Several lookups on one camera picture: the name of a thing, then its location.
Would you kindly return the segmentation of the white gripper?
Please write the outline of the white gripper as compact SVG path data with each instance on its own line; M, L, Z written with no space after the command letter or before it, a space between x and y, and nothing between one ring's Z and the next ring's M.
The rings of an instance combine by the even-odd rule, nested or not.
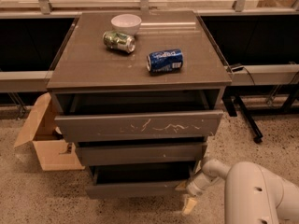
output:
M202 171L197 172L193 177L191 177L187 182L182 181L176 187L176 191L185 191L191 196L200 196L208 187L213 185L215 178L213 176L207 175ZM182 208L182 213L188 215L193 208L197 205L196 197L186 197L184 199L184 206Z

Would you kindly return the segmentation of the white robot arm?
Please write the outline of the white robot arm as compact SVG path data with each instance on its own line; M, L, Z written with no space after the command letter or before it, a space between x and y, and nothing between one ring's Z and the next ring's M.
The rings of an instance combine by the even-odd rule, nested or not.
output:
M176 186L186 191L182 209L189 214L197 198L219 180L224 180L225 224L279 224L299 220L299 187L261 165L240 161L228 166L205 157L200 170Z

